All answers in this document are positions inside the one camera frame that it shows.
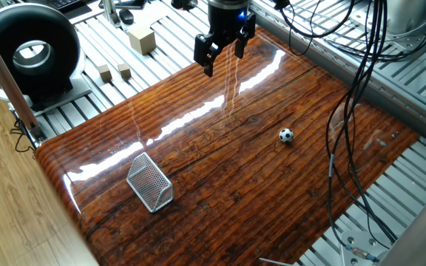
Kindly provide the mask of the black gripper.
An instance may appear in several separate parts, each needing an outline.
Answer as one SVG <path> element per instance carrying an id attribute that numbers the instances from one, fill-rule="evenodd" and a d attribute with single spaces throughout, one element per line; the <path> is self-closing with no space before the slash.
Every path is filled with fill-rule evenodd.
<path id="1" fill-rule="evenodd" d="M 256 15 L 247 15 L 249 5 L 249 0 L 208 0 L 209 34 L 196 35 L 194 51 L 194 60 L 208 77 L 213 76 L 214 61 L 223 50 L 218 43 L 235 39 L 236 33 L 234 54 L 243 58 L 244 49 L 249 39 L 254 37 L 256 27 Z"/>

